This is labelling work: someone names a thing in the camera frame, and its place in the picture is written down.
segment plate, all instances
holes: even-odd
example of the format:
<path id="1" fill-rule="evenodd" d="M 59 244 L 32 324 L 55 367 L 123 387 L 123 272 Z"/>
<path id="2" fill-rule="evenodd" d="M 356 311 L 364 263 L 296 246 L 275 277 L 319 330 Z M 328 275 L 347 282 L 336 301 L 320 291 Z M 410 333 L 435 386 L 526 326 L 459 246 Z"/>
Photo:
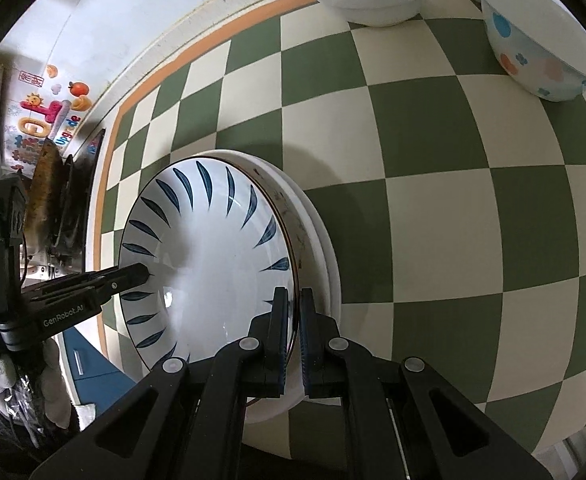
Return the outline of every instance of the plate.
<path id="1" fill-rule="evenodd" d="M 206 156 L 165 168 L 135 201 L 119 250 L 121 267 L 141 262 L 151 273 L 120 295 L 142 361 L 152 368 L 171 356 L 215 355 L 270 311 L 276 286 L 297 304 L 294 261 L 276 208 L 242 170 Z"/>
<path id="2" fill-rule="evenodd" d="M 210 150 L 199 153 L 198 156 L 214 156 L 240 167 L 260 184 L 273 201 L 290 235 L 300 288 L 311 287 L 317 311 L 335 317 L 339 323 L 342 291 L 335 252 L 322 219 L 299 186 L 266 160 L 247 153 Z M 319 231 L 324 233 L 324 243 Z M 260 399 L 254 405 L 247 406 L 247 424 L 273 418 L 304 399 L 300 363 L 299 347 L 296 344 L 286 368 L 284 395 L 279 399 Z"/>

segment polka dot bowl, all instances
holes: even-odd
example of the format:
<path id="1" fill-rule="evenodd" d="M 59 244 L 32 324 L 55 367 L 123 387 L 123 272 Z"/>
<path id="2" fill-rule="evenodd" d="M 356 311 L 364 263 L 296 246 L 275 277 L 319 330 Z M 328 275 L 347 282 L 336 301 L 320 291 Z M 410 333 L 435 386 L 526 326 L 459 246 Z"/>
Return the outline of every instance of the polka dot bowl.
<path id="1" fill-rule="evenodd" d="M 552 0 L 482 0 L 500 65 L 532 94 L 568 101 L 586 90 L 586 31 Z"/>

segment glove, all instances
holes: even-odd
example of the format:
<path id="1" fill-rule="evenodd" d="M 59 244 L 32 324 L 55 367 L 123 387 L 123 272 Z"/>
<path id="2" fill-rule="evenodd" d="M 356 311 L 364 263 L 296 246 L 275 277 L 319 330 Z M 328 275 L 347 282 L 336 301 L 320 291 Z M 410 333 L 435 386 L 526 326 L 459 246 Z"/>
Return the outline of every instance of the glove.
<path id="1" fill-rule="evenodd" d="M 59 347 L 53 339 L 43 343 L 44 362 L 46 366 L 39 381 L 44 397 L 44 414 L 58 428 L 66 430 L 73 410 L 71 399 L 66 391 L 66 384 L 59 366 Z M 6 390 L 15 386 L 17 373 L 8 355 L 0 357 L 0 413 L 9 418 L 6 406 Z"/>

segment wall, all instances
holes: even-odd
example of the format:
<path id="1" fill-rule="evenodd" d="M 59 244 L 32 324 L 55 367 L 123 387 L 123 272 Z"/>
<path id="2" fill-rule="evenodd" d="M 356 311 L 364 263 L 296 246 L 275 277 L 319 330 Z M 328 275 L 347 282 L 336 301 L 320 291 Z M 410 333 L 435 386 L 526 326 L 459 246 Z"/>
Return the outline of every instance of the wall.
<path id="1" fill-rule="evenodd" d="M 31 175 L 45 136 L 63 152 L 116 76 L 205 1 L 37 0 L 0 45 L 4 167 Z"/>

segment checkered countertop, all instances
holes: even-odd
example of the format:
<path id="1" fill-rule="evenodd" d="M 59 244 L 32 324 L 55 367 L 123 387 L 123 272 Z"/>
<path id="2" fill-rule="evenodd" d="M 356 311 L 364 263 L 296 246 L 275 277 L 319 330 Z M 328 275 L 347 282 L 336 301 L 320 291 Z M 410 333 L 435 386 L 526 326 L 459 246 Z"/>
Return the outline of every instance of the checkered countertop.
<path id="1" fill-rule="evenodd" d="M 343 335 L 425 358 L 530 451 L 586 424 L 586 94 L 521 89 L 473 2 L 429 0 L 378 29 L 315 4 L 166 77 L 119 123 L 102 267 L 150 178 L 212 148 L 265 158 L 313 201 L 340 265 Z M 140 378 L 117 303 L 104 321 Z M 290 412 L 293 455 L 331 439 L 317 428 L 335 409 Z"/>

